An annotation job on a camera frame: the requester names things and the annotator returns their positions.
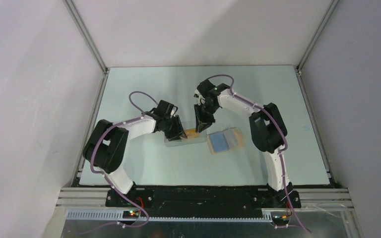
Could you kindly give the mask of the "orange credit card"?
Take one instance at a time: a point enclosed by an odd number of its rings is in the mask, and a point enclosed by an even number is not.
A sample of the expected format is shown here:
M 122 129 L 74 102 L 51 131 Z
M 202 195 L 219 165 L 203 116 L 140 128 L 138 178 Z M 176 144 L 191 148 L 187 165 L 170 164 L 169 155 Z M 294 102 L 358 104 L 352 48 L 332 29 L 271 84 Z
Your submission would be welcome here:
M 195 128 L 185 130 L 186 139 L 196 139 L 200 137 L 200 134 L 196 132 Z

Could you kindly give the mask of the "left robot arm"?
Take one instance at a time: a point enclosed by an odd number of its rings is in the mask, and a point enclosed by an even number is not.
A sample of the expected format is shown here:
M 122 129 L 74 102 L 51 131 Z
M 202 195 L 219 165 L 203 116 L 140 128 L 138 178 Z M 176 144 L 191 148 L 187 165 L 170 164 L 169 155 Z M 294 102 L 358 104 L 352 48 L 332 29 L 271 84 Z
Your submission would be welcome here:
M 163 132 L 168 141 L 186 138 L 177 110 L 174 104 L 161 100 L 157 107 L 136 118 L 118 123 L 102 119 L 95 125 L 82 156 L 89 162 L 92 173 L 100 174 L 119 192 L 118 201 L 124 206 L 132 206 L 137 200 L 137 193 L 132 190 L 135 182 L 122 165 L 127 143 L 156 132 Z

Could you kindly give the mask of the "blue credit card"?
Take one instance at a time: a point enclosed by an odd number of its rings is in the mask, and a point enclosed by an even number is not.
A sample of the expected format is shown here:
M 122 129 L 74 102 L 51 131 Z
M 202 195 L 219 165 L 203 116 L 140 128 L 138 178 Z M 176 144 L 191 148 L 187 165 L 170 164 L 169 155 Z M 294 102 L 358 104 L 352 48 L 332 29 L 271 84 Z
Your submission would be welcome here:
M 230 149 L 223 132 L 211 134 L 208 138 L 214 153 L 225 152 Z

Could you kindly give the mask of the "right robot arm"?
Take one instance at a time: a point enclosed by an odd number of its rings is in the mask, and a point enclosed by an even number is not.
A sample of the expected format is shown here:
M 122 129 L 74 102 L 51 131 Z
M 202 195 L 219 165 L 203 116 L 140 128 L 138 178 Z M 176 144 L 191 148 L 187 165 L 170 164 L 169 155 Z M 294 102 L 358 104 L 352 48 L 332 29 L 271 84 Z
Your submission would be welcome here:
M 252 142 L 263 153 L 268 174 L 269 202 L 282 207 L 289 200 L 290 180 L 286 173 L 283 152 L 288 148 L 287 129 L 278 107 L 274 103 L 259 105 L 235 92 L 231 86 L 215 86 L 209 79 L 202 81 L 194 92 L 197 133 L 215 123 L 214 114 L 219 108 L 228 109 L 248 118 Z

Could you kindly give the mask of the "beige leather card holder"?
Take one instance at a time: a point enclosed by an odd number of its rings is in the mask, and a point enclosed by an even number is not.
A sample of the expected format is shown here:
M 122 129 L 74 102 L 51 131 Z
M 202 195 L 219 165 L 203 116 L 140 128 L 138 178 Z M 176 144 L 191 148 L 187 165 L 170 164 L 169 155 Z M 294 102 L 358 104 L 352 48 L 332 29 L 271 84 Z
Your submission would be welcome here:
M 236 127 L 207 135 L 207 143 L 213 155 L 237 150 L 245 146 L 244 135 Z

